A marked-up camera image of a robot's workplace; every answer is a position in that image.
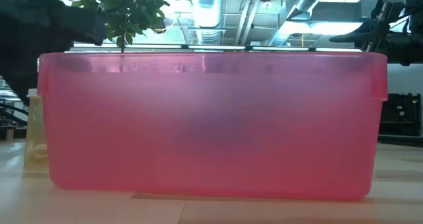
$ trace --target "table surface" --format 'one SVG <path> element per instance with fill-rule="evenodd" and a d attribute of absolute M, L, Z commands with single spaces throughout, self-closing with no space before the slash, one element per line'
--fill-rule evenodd
<path fill-rule="evenodd" d="M 423 149 L 379 145 L 360 202 L 177 198 L 55 188 L 47 168 L 23 169 L 24 141 L 0 143 L 0 223 L 423 223 Z"/>

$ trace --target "ventilation duct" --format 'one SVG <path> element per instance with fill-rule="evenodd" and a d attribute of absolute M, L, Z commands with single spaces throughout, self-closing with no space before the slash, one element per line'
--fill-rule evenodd
<path fill-rule="evenodd" d="M 320 0 L 295 0 L 293 7 L 286 15 L 285 19 L 310 12 L 319 1 Z M 282 25 L 268 44 L 271 46 L 283 46 L 288 40 L 289 36 L 290 34 L 284 32 L 284 26 Z"/>
<path fill-rule="evenodd" d="M 199 44 L 220 44 L 222 31 L 212 30 L 218 27 L 222 16 L 223 0 L 191 0 L 196 27 L 204 27 L 205 30 L 197 30 Z"/>

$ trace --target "yellow jar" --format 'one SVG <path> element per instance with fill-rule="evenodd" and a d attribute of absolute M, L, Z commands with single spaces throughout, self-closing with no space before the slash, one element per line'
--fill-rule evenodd
<path fill-rule="evenodd" d="M 30 89 L 28 98 L 30 98 L 30 106 L 26 130 L 25 165 L 47 164 L 42 98 L 37 95 L 37 89 Z"/>

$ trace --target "container lid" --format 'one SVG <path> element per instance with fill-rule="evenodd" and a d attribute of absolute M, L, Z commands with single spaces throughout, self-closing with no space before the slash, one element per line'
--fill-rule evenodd
<path fill-rule="evenodd" d="M 28 89 L 28 98 L 39 97 L 37 93 L 37 89 Z"/>

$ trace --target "pink plastic container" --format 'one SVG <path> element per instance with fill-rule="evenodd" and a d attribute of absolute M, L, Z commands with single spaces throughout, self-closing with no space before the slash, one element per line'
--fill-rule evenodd
<path fill-rule="evenodd" d="M 322 200 L 370 190 L 381 54 L 46 54 L 40 64 L 61 188 Z"/>

